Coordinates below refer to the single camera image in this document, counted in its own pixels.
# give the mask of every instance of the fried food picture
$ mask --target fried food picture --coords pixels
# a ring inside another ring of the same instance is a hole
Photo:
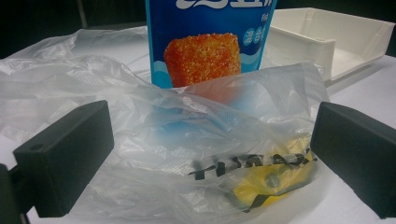
[[[241,73],[238,37],[230,33],[173,39],[163,57],[174,87]]]

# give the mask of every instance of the dark background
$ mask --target dark background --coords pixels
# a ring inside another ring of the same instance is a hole
[[[78,1],[83,7],[85,23]],[[0,59],[44,38],[71,35],[81,28],[123,29],[146,21],[145,0],[1,0],[0,6]],[[316,7],[396,22],[396,2],[389,0],[278,0],[276,5],[276,8],[290,7]],[[387,51],[393,57],[396,57],[395,36],[396,31]]]

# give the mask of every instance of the plastic bag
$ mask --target plastic bag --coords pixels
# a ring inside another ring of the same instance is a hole
[[[315,179],[306,148],[329,98],[313,64],[163,90],[106,56],[50,51],[78,42],[60,38],[27,50],[46,57],[0,61],[0,134],[24,142],[79,105],[108,101],[116,145],[74,215],[236,223]]]

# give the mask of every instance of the white container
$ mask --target white container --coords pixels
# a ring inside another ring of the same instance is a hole
[[[265,53],[274,64],[315,63],[324,69],[323,80],[335,80],[383,56],[393,27],[316,8],[278,9]]]

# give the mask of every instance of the snack package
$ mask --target snack package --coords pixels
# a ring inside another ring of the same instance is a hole
[[[259,69],[276,0],[146,0],[151,82],[190,86]]]

